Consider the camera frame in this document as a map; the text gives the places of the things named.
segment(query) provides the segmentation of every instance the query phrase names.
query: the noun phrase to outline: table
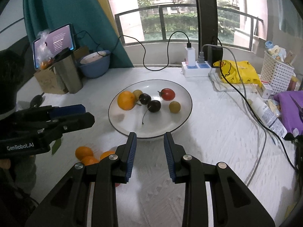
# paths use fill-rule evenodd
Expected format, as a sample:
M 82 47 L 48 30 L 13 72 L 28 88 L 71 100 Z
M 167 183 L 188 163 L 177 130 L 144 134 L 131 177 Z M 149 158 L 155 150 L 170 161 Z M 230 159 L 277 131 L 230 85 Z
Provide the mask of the table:
M 39 202 L 78 160 L 77 147 L 87 145 L 95 157 L 115 150 L 127 137 L 117 132 L 108 119 L 111 100 L 125 87 L 146 79 L 174 81 L 190 93 L 193 109 L 189 119 L 174 134 L 175 143 L 184 146 L 204 163 L 226 162 L 244 182 L 251 175 L 260 155 L 264 132 L 244 108 L 236 92 L 217 92 L 208 77 L 185 78 L 180 68 L 151 72 L 145 68 L 110 69 L 98 79 L 90 79 L 76 94 L 46 94 L 43 105 L 83 104 L 95 116 L 92 128 L 63 135 L 62 145 L 37 155 L 37 182 L 31 196 Z M 248 93 L 248 98 L 257 94 Z M 292 162 L 294 145 L 284 141 Z M 270 136 L 259 168 L 249 189 L 278 226 L 294 197 L 295 174 L 281 145 Z M 213 226 L 210 188 L 209 226 Z M 185 185 L 175 185 L 169 177 L 163 137 L 138 140 L 132 176 L 128 184 L 116 188 L 119 226 L 181 226 Z

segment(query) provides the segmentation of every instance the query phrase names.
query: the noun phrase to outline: yellow bag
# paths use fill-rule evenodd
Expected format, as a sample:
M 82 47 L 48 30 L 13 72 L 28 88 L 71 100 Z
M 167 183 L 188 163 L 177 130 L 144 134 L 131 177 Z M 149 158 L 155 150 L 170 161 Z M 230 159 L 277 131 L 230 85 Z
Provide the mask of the yellow bag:
M 220 62 L 217 61 L 214 63 L 214 66 L 219 66 L 219 64 Z M 259 79 L 256 70 L 248 61 L 240 61 L 237 62 L 237 64 L 243 83 L 255 83 L 261 86 L 261 81 Z M 223 60 L 221 64 L 221 68 L 222 68 L 222 73 L 230 83 L 241 83 L 239 74 L 237 72 L 236 63 L 234 61 Z

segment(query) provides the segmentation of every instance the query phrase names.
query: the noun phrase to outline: purple cloth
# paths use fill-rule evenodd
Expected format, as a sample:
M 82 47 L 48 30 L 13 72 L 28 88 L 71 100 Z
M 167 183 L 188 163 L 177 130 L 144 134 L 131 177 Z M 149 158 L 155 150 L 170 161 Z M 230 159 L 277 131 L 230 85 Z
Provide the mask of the purple cloth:
M 287 132 L 292 133 L 295 128 L 299 130 L 299 135 L 303 134 L 303 123 L 299 116 L 299 109 L 293 99 L 303 107 L 303 91 L 286 91 L 278 93 L 274 99 L 280 102 L 282 124 Z

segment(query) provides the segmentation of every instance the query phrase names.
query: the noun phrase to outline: leaf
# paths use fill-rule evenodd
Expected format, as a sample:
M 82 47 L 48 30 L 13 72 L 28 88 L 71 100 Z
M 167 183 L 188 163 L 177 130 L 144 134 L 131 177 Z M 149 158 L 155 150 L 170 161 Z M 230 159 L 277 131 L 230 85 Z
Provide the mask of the leaf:
M 52 155 L 54 155 L 61 146 L 61 138 L 57 139 L 52 146 Z

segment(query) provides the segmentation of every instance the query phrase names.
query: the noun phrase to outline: cardboard box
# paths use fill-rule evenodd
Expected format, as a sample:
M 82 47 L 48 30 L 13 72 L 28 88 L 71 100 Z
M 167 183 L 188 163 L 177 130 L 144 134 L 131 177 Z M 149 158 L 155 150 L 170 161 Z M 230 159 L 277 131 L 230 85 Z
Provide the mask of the cardboard box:
M 68 92 L 59 74 L 56 74 L 54 67 L 50 66 L 45 70 L 38 70 L 34 74 L 44 93 L 66 94 Z
M 261 81 L 261 84 L 261 87 L 258 86 L 257 90 L 262 98 L 268 99 L 268 97 L 270 97 L 272 94 L 273 89 L 267 82 Z
M 80 47 L 74 51 L 74 57 L 76 61 L 80 60 L 81 58 L 87 55 L 89 55 L 89 49 L 87 46 Z

